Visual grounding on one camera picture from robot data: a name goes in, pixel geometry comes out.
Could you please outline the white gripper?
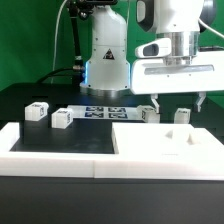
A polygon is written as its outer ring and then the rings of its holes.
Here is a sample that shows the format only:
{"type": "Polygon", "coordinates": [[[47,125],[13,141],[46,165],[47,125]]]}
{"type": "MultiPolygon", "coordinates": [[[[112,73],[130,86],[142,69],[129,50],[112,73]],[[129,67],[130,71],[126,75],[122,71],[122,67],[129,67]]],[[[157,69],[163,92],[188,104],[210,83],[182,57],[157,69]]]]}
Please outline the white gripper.
{"type": "Polygon", "coordinates": [[[199,92],[197,112],[206,99],[206,92],[224,90],[224,63],[216,58],[197,61],[191,66],[166,66],[161,59],[141,59],[133,64],[131,90],[135,95],[148,94],[157,114],[158,94],[199,92]]]}

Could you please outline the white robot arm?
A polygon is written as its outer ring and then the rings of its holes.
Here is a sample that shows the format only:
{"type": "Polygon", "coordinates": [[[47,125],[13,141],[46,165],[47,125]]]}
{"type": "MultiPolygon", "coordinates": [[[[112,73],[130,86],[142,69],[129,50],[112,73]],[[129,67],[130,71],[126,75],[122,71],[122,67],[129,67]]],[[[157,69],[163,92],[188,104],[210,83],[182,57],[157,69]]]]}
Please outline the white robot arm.
{"type": "Polygon", "coordinates": [[[93,4],[92,55],[80,89],[115,96],[129,90],[156,102],[161,94],[224,90],[224,50],[200,47],[215,0],[136,0],[127,26],[105,2],[93,4]]]}

